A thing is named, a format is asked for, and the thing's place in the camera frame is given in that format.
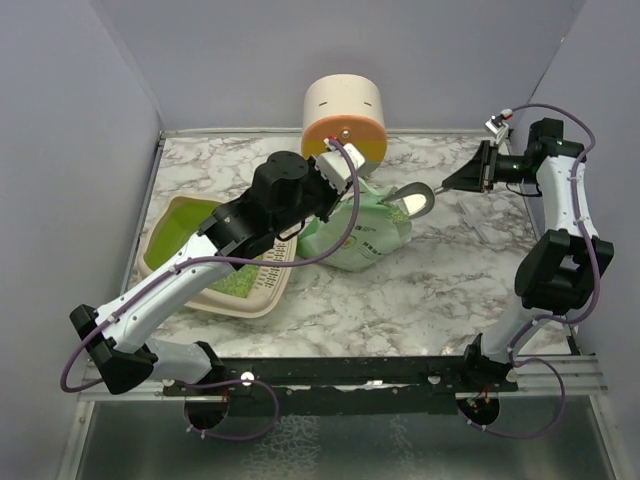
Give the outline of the grey plastic bag clip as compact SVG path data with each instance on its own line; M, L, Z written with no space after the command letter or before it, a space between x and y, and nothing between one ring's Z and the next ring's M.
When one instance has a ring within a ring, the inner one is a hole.
M490 244L491 239L483 230L476 212L463 201L457 202L457 208L461 215L463 223L476 234L476 236L482 243Z

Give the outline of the silver metal scoop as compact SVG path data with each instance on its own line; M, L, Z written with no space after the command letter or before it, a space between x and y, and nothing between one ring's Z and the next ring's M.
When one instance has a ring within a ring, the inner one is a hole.
M439 186L432 189L422 182L413 182L394 189L382 201L396 204L408 218L413 220L427 215L436 204L436 197L447 192Z

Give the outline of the green cat litter bag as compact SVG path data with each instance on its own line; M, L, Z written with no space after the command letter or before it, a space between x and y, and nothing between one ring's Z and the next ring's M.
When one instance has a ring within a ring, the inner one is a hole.
M401 248L411 240L409 215L396 201L387 196L395 187L375 189L360 182L360 203L356 224L344 244L322 263L357 272ZM329 250L343 235L353 210L353 200L340 202L328 222L311 221L297 237L297 254L302 258L317 257Z

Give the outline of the green cat litter pellets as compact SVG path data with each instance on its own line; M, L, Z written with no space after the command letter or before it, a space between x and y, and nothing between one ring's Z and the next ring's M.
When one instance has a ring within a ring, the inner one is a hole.
M246 298L258 277L259 267L245 265L240 270L211 284L208 289L237 298Z

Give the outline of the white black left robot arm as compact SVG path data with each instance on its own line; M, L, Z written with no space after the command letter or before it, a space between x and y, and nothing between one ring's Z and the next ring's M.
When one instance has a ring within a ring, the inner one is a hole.
M362 153L335 139L326 152L303 158L271 154L254 172L251 186L217 207L186 243L131 290L97 308L76 307L70 320L113 395L147 380L176 380L206 395L220 385L224 367L206 342L176 344L153 339L155 330L206 287L261 255L286 231L315 216L328 221L348 190L359 187Z

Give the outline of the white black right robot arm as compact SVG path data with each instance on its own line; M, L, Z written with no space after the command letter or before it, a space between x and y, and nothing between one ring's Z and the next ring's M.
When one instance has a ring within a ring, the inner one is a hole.
M506 379L519 350L543 326L594 299L614 256L594 227L584 188L585 147L564 137L561 120L530 126L521 155L481 142L473 158L441 183L444 191L488 193L497 183L530 184L543 201L544 232L520 263L512 302L464 352L461 383L481 391Z

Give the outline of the beige green litter box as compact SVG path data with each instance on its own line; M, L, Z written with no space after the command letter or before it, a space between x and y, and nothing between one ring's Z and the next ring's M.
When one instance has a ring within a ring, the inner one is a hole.
M220 200L205 195L176 194L160 208L142 237L137 266L145 278L173 256L199 225L210 216ZM246 298L221 294L208 288L186 306L212 314L257 318L273 310L288 283L289 268L259 267L258 277Z

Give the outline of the cream round drawer cabinet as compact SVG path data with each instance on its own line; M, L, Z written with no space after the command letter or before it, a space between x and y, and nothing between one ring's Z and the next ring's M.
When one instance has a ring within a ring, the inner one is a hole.
M333 74L316 80L303 102L301 154L318 155L324 139L335 137L351 143L366 160L360 171L371 175L383 162L388 146L381 95L368 78L355 74Z

